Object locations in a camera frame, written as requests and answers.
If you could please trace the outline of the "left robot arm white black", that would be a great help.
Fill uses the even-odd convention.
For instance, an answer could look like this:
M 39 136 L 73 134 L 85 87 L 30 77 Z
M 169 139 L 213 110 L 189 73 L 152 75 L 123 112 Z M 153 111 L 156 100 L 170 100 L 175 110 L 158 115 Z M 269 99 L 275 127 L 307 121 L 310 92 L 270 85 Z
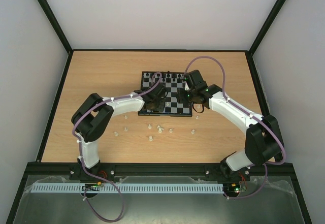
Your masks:
M 161 83 L 142 91 L 135 90 L 120 97 L 101 97 L 91 94 L 72 116 L 72 134 L 79 143 L 79 161 L 91 169 L 99 163 L 98 142 L 114 116 L 139 112 L 142 109 L 155 110 L 164 104 L 167 95 Z

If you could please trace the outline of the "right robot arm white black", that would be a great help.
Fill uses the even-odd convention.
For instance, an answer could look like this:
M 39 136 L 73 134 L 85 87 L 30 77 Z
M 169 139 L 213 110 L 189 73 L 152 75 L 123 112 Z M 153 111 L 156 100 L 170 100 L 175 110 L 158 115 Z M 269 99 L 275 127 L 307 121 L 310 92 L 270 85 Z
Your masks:
M 254 113 L 232 100 L 221 87 L 208 86 L 199 70 L 186 73 L 183 81 L 185 87 L 177 92 L 179 101 L 201 104 L 221 114 L 245 135 L 244 149 L 220 162 L 220 171 L 226 179 L 233 179 L 243 168 L 261 166 L 282 152 L 282 136 L 274 116 Z

